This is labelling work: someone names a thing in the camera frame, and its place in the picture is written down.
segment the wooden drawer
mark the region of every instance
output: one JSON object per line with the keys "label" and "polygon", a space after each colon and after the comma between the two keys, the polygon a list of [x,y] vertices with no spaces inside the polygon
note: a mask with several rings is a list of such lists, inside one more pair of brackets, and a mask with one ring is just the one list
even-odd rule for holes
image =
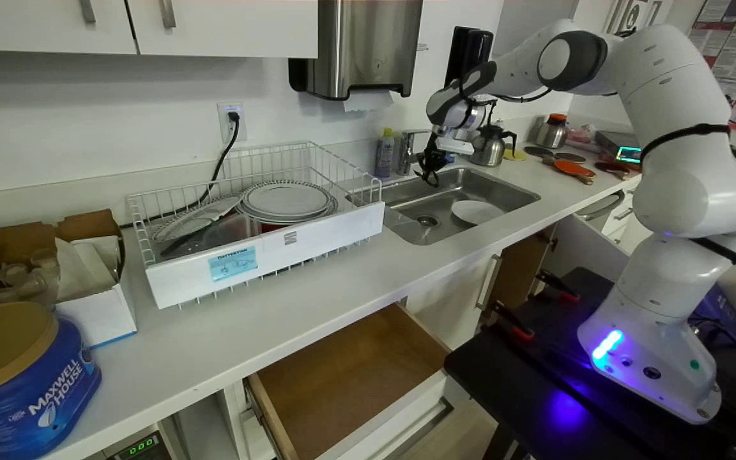
{"label": "wooden drawer", "polygon": [[446,354],[394,304],[251,376],[249,386],[283,456],[364,456],[448,409]]}

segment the white wall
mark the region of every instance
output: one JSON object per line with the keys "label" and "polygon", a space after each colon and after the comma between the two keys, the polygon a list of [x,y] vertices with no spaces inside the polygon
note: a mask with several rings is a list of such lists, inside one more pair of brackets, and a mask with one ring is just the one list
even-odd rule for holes
{"label": "white wall", "polygon": [[[244,105],[240,146],[318,140],[370,166],[384,126],[429,127],[424,101],[443,86],[453,28],[495,31],[503,2],[424,0],[415,95],[369,111],[294,95],[283,59],[0,53],[0,225],[92,207],[122,218],[130,191],[205,179],[222,146],[217,101]],[[515,12],[541,23],[550,9]],[[495,118],[522,131],[567,105],[501,105]]]}

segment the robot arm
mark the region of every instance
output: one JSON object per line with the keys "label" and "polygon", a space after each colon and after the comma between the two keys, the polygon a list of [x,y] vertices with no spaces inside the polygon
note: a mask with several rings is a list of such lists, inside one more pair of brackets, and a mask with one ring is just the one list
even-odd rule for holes
{"label": "robot arm", "polygon": [[687,317],[736,262],[732,108],[679,31],[654,25],[631,39],[612,39],[561,21],[429,99],[428,114],[438,127],[419,160],[424,174],[443,166],[439,140],[446,146],[446,138],[475,127],[481,95],[512,99],[541,86],[618,95],[645,146],[633,210],[654,235],[580,324],[578,341],[601,376],[702,423],[720,409],[720,389],[716,362]]}
{"label": "robot arm", "polygon": [[495,99],[527,101],[525,95],[562,90],[576,95],[612,95],[598,78],[612,45],[618,39],[578,31],[572,21],[557,21],[515,51],[495,57],[469,71],[462,78],[435,92],[428,101],[428,118],[435,136],[419,166],[424,179],[443,168],[448,155],[472,155],[470,138],[486,122]]}

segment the white plate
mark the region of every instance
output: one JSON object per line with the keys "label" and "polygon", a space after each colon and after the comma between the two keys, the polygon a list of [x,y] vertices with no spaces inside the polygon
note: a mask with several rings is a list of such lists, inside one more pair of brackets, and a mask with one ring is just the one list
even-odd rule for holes
{"label": "white plate", "polygon": [[495,219],[503,214],[503,210],[489,205],[489,201],[481,201],[481,198],[462,198],[462,201],[455,201],[449,207],[449,211],[469,223],[469,225],[481,225],[481,223],[489,223],[489,219]]}
{"label": "white plate", "polygon": [[244,195],[244,205],[263,218],[305,219],[329,207],[329,195],[315,184],[278,182],[254,186]]}
{"label": "white plate", "polygon": [[180,239],[184,235],[191,235],[212,225],[216,219],[230,214],[237,205],[240,205],[240,197],[219,197],[219,198],[205,201],[195,207],[191,211],[180,214],[167,228],[162,228],[156,232],[156,239],[167,242],[167,239]]}

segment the white countertop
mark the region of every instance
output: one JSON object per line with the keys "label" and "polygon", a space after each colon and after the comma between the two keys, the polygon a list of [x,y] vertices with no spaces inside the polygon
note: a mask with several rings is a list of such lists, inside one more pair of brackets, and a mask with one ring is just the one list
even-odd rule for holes
{"label": "white countertop", "polygon": [[102,386],[69,439],[49,456],[87,456],[219,389],[369,317],[439,276],[489,257],[547,225],[624,188],[608,174],[591,186],[536,159],[486,168],[541,195],[539,201],[435,246],[405,242],[391,230],[290,274],[254,280],[199,304],[153,306],[130,246],[125,293],[138,334],[95,353]]}

